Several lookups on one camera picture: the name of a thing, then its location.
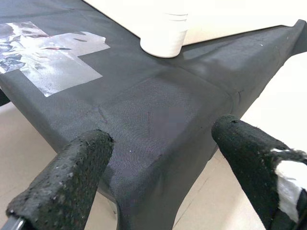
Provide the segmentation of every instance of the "beige floor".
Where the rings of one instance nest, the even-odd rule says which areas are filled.
[[[307,53],[290,58],[246,112],[290,147],[307,150]],[[0,107],[0,226],[5,208],[50,162],[55,152],[11,104]],[[87,230],[115,230],[116,217],[97,194]],[[264,230],[220,152],[209,161],[177,214],[175,230]]]

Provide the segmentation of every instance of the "white container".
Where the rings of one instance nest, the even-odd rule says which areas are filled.
[[[157,14],[141,36],[141,48],[156,57],[176,57],[188,30],[187,17],[185,12]]]

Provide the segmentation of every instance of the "black fabric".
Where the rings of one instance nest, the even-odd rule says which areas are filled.
[[[107,133],[82,134],[10,202],[7,215],[24,218],[36,230],[83,230],[112,149]]]
[[[10,99],[0,90],[0,106],[10,102]]]
[[[306,153],[290,150],[281,141],[232,115],[222,116],[214,123],[212,137],[264,227],[268,230],[296,229],[298,225],[279,209],[275,168],[284,160],[307,165]],[[277,153],[273,149],[287,151]],[[306,215],[306,201],[303,190],[296,207],[301,221]]]
[[[80,0],[2,0],[0,9],[0,23],[106,37],[110,49],[81,57],[99,79],[48,98],[19,70],[2,74],[0,85],[56,151],[86,130],[114,137],[99,188],[116,200],[119,230],[172,229],[216,150],[217,117],[243,115],[284,62],[307,51],[304,21],[185,46],[178,57],[162,59]]]

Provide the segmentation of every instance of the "silver sticker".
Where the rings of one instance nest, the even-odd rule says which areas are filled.
[[[48,36],[31,22],[0,24],[0,74],[19,69],[46,97],[102,77],[78,56],[110,48],[76,32]]]

